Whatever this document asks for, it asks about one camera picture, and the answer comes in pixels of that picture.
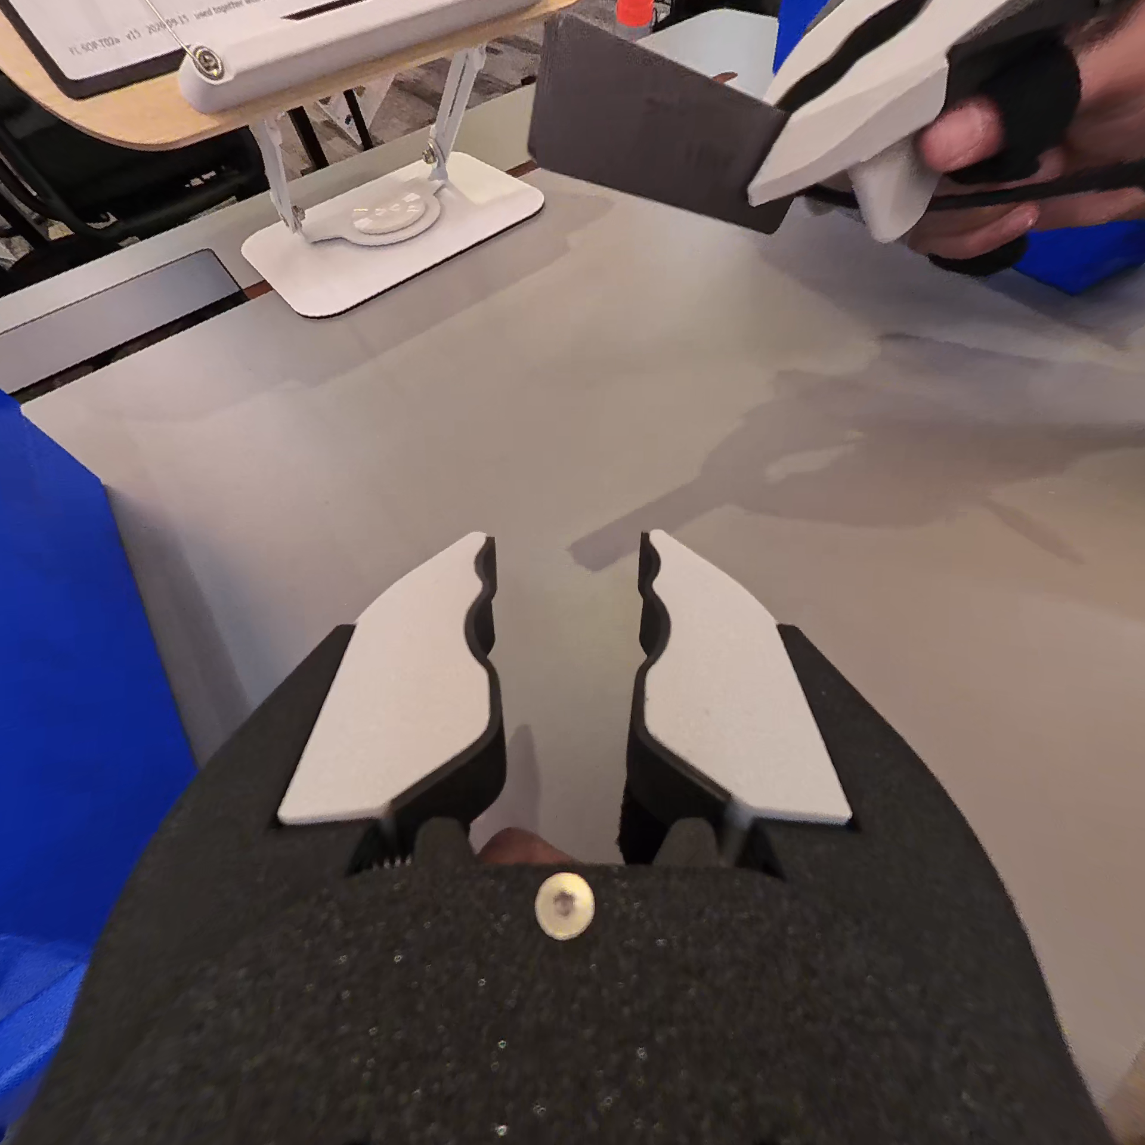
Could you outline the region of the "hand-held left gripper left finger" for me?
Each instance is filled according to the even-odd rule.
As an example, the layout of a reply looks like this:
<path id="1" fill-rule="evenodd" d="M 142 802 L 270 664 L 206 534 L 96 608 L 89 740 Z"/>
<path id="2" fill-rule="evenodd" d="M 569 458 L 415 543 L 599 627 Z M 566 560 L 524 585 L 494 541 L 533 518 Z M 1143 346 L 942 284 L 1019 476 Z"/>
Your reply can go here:
<path id="1" fill-rule="evenodd" d="M 494 537 L 473 532 L 396 581 L 353 626 L 277 818 L 473 825 L 507 773 L 491 661 Z"/>

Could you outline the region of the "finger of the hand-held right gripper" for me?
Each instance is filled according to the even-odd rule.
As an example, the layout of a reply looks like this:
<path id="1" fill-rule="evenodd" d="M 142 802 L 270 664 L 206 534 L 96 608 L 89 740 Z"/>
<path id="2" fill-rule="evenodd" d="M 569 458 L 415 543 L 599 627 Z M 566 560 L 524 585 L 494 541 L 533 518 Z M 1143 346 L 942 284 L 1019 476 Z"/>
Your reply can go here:
<path id="1" fill-rule="evenodd" d="M 825 94 L 839 79 L 915 20 L 927 1 L 840 1 L 806 29 L 777 70 L 765 102 L 795 112 Z"/>
<path id="2" fill-rule="evenodd" d="M 933 1 L 825 94 L 785 123 L 749 184 L 762 206 L 873 159 L 937 119 L 948 97 L 949 53 L 990 26 L 1006 3 Z"/>

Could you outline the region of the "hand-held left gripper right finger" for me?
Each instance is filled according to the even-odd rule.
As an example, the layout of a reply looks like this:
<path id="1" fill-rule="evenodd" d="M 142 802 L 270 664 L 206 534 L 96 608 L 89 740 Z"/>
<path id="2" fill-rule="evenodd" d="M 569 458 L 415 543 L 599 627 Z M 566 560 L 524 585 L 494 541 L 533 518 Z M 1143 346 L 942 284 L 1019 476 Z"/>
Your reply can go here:
<path id="1" fill-rule="evenodd" d="M 619 844 L 629 864 L 773 864 L 768 825 L 852 827 L 780 626 L 661 529 L 640 538 Z"/>

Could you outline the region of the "grey usb hub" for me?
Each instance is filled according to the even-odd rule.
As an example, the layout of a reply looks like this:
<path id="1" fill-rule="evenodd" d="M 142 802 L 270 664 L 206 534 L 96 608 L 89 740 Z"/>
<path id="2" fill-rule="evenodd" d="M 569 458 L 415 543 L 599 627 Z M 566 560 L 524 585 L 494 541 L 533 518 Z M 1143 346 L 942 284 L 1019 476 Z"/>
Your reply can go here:
<path id="1" fill-rule="evenodd" d="M 751 206 L 750 181 L 784 123 L 784 112 L 768 105 L 765 95 L 753 97 L 563 15 L 546 30 L 528 149 L 547 170 L 761 234 L 780 228 L 796 196 L 859 211 L 848 170 Z M 929 211 L 1143 187 L 1143 161 L 1002 185 L 1001 191 L 935 194 L 939 207 Z"/>

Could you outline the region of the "blue plastic bin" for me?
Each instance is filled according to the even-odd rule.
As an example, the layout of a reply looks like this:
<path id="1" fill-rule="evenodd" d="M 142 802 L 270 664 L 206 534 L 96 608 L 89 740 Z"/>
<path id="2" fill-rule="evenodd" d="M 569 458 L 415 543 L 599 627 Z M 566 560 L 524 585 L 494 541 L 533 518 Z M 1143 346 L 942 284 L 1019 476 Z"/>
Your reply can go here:
<path id="1" fill-rule="evenodd" d="M 780 3 L 775 72 L 829 5 L 828 1 Z M 1014 258 L 1008 267 L 1065 294 L 1077 296 L 1143 264 L 1144 221 L 1129 219 L 1031 233 L 1021 258 Z"/>
<path id="2" fill-rule="evenodd" d="M 195 773 L 104 484 L 2 395 L 2 1126 Z"/>

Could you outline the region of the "printed instruction sheet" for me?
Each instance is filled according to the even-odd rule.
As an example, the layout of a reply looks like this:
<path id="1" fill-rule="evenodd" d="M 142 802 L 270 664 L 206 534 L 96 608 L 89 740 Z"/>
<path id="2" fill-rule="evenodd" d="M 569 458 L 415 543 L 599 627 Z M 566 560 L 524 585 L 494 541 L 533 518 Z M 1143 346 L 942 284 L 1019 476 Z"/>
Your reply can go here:
<path id="1" fill-rule="evenodd" d="M 247 38 L 349 3 L 3 1 L 3 16 L 52 80 L 74 98 L 178 70 L 190 49 L 218 56 Z"/>

